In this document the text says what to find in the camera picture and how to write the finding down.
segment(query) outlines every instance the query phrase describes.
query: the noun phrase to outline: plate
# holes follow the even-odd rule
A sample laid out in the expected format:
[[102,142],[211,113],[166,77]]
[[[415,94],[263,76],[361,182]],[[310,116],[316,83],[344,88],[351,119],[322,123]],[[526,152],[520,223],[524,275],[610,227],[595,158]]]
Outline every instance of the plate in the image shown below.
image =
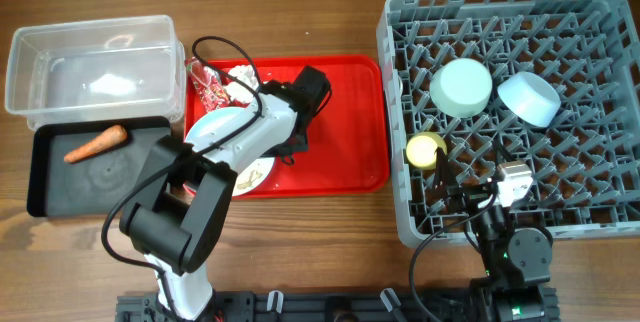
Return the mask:
[[[209,112],[202,116],[187,133],[185,142],[193,143],[193,141],[201,136],[213,132],[223,124],[230,121],[244,110],[241,107],[226,107]],[[269,175],[275,158],[258,158],[247,167],[236,179],[236,185],[233,189],[233,196],[241,196],[258,187]],[[193,194],[194,191],[185,186],[187,192]]]

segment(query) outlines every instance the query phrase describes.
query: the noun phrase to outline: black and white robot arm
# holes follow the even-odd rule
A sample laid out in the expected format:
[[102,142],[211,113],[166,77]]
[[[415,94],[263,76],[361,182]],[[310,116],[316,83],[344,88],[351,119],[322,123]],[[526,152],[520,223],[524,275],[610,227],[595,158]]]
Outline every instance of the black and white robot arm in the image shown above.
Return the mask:
[[[331,88],[322,72],[305,67],[294,83],[272,81],[258,92],[263,108],[255,123],[197,162],[149,184],[123,210],[120,230],[149,263],[164,271],[169,293],[158,278],[158,300],[183,320],[198,320],[213,296],[205,261],[220,237],[238,174],[261,156],[290,157],[306,150],[306,130],[322,109],[325,96],[330,97]],[[193,146],[171,137],[159,140],[149,152],[138,182],[209,147],[246,124],[257,111],[254,100],[241,114],[195,140]],[[190,205],[169,192],[169,185],[184,183],[196,190]]]

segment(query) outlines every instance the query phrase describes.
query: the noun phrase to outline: gray plastic crate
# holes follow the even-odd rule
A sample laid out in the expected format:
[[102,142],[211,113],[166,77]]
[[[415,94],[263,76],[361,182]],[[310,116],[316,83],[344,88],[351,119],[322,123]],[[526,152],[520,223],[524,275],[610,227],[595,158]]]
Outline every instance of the gray plastic crate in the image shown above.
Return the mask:
[[[405,245],[466,216],[426,201],[433,173],[405,157],[407,139],[422,131],[445,137],[461,183],[494,172],[494,138],[528,163],[535,183],[512,210],[516,223],[539,223],[558,238],[640,235],[640,43],[627,0],[387,0],[376,37]],[[562,105],[550,128],[526,124],[495,93],[478,116],[439,112],[429,81],[460,57],[484,63],[497,85],[519,71],[552,83]]]

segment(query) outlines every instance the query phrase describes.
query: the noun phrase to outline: wood grain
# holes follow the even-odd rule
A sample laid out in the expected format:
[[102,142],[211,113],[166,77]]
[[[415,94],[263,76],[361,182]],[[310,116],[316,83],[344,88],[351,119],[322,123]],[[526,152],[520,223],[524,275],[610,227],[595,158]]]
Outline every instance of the wood grain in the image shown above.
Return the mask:
[[[0,61],[21,26],[168,14],[186,47],[228,37],[252,56],[376,56],[385,0],[0,0]],[[640,0],[630,0],[640,21]],[[235,57],[210,45],[212,58]],[[0,74],[6,70],[4,62]],[[116,296],[150,291],[150,271],[102,251],[99,218],[46,220],[25,211],[32,132],[0,115],[0,320],[112,321]],[[114,245],[136,256],[115,229]],[[407,286],[412,251],[397,238],[390,184],[362,196],[235,201],[209,278],[221,290],[368,290]],[[567,321],[638,320],[640,240],[558,242],[553,280]],[[466,286],[483,266],[469,247],[430,250],[419,283]]]

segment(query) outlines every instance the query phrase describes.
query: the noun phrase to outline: orange carrot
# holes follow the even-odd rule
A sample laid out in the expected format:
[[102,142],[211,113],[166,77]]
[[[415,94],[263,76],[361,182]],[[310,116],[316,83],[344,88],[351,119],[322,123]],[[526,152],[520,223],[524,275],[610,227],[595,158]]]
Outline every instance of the orange carrot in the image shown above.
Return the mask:
[[64,161],[74,163],[114,147],[127,139],[127,131],[119,125],[107,128],[84,146],[69,152]]

